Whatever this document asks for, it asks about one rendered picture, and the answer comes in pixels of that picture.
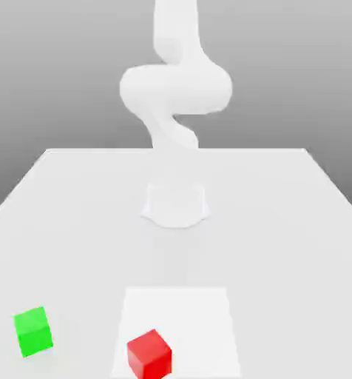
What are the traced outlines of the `small red cube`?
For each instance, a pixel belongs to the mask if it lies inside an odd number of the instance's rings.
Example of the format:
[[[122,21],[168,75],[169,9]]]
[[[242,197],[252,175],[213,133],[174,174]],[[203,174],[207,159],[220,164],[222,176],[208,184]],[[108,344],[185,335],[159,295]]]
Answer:
[[[137,379],[163,379],[172,373],[172,349],[156,329],[129,341],[126,351]]]

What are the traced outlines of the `small green cube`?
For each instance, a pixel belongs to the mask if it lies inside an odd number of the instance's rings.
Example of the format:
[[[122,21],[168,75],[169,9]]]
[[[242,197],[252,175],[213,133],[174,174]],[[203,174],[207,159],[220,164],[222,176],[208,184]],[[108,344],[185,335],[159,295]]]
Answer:
[[[44,307],[14,315],[13,321],[23,358],[53,347],[53,337]]]

